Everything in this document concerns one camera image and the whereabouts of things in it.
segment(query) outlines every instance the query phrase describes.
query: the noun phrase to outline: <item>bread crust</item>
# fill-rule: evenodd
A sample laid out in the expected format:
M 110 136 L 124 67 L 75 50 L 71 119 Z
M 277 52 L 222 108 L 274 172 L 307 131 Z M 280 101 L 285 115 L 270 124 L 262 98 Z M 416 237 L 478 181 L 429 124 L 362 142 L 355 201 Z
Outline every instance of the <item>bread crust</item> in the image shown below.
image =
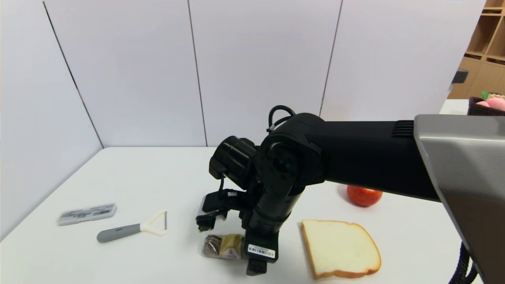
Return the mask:
M 368 234 L 368 232 L 363 227 L 361 227 L 359 224 L 356 224 L 356 223 L 349 223 L 349 222 L 342 222 L 342 221 L 325 221 L 325 220 L 314 220 L 314 221 L 318 221 L 318 222 L 339 222 L 339 223 L 346 223 L 346 224 L 349 224 L 351 226 L 358 226 L 358 227 L 360 227 L 363 231 L 365 231 Z M 368 234 L 368 236 L 370 237 L 370 239 L 372 240 L 372 242 L 373 242 L 373 244 L 375 246 L 375 249 L 377 250 L 377 253 L 379 254 L 379 264 L 377 265 L 377 267 L 370 268 L 367 272 L 362 272 L 362 273 L 348 272 L 348 271 L 342 271 L 342 270 L 334 270 L 332 272 L 325 272 L 325 273 L 321 273 L 321 274 L 316 274 L 316 268 L 314 267 L 314 261 L 312 259 L 311 246 L 309 244 L 309 241 L 308 241 L 308 238 L 307 238 L 307 233 L 305 232 L 305 226 L 304 226 L 303 222 L 301 223 L 301 230 L 304 232 L 304 239 L 305 239 L 304 242 L 305 242 L 305 247 L 307 248 L 307 253 L 309 254 L 309 261 L 311 263 L 312 276 L 316 280 L 320 279 L 320 278 L 327 278 L 327 277 L 332 277 L 332 276 L 338 276 L 338 277 L 344 277 L 344 278 L 360 278 L 360 277 L 363 277 L 365 275 L 374 274 L 382 266 L 382 257 L 380 256 L 379 249 L 377 248 L 377 245 L 375 244 L 375 242 L 372 239 L 372 237 Z

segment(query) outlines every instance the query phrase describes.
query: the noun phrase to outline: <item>robotic arm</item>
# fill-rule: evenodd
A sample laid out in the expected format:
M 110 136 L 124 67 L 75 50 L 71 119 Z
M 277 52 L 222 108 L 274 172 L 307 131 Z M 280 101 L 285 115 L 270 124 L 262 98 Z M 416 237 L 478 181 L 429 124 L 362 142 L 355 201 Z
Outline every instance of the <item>robotic arm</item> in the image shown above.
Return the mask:
M 291 116 L 272 124 L 278 109 Z M 266 273 L 267 263 L 277 261 L 280 227 L 305 186 L 328 180 L 442 201 L 482 279 L 503 282 L 505 118 L 326 122 L 277 106 L 269 123 L 261 146 L 231 136 L 217 147 L 209 172 L 221 186 L 206 195 L 196 218 L 203 231 L 214 228 L 216 217 L 240 211 L 248 275 Z M 224 190 L 225 176 L 244 191 Z

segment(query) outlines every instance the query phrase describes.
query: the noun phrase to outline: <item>peeler handle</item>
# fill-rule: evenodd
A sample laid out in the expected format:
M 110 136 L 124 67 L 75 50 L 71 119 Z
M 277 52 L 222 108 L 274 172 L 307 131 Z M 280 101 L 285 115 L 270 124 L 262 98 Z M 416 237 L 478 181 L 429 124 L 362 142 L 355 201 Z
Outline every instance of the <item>peeler handle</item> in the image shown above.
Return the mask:
M 96 240 L 99 243 L 106 243 L 140 232 L 140 224 L 122 226 L 99 232 L 96 236 Z

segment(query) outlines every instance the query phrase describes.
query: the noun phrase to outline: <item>barcode label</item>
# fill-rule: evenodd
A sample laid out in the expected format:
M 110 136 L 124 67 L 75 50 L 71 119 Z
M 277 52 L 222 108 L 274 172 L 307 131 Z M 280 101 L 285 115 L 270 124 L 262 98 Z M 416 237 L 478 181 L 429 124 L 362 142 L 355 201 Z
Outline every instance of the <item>barcode label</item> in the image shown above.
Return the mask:
M 254 254 L 275 258 L 275 251 L 249 244 L 247 251 Z

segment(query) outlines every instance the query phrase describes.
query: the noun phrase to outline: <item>red apple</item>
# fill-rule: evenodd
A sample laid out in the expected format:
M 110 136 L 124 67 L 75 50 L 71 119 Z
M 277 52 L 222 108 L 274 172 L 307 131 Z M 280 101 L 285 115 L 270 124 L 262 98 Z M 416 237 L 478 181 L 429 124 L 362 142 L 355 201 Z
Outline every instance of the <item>red apple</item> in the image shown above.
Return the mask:
M 348 185 L 347 195 L 354 203 L 360 206 L 368 207 L 379 202 L 380 198 L 382 197 L 382 192 L 354 185 Z

